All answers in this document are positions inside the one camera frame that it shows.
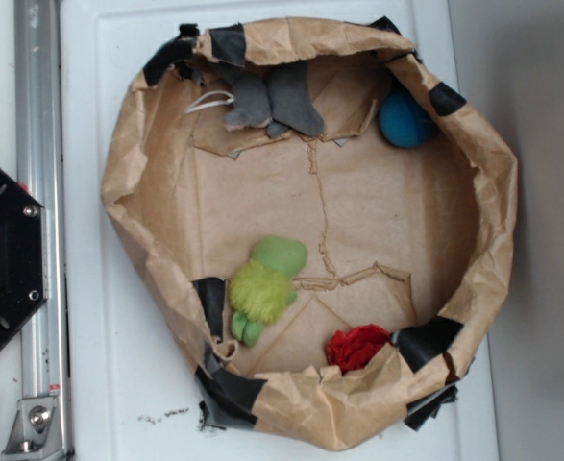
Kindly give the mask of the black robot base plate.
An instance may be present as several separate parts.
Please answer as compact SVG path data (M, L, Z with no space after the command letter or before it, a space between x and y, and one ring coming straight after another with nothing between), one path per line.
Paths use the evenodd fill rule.
M43 211L0 169L0 351L46 300Z

